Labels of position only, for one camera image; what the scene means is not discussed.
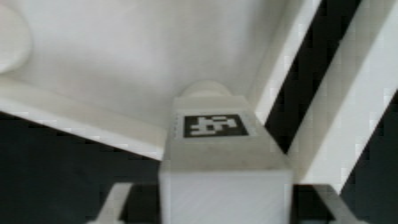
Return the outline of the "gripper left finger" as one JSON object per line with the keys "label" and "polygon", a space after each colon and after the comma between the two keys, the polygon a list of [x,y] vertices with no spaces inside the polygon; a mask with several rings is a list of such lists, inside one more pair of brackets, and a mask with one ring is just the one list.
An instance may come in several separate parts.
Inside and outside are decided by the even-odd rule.
{"label": "gripper left finger", "polygon": [[86,224],[159,224],[157,185],[115,183]]}

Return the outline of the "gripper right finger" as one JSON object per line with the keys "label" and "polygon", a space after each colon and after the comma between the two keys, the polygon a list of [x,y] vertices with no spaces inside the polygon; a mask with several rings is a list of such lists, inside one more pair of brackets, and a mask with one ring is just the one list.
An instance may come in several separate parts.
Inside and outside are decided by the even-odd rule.
{"label": "gripper right finger", "polygon": [[369,224],[360,220],[328,185],[294,185],[289,224]]}

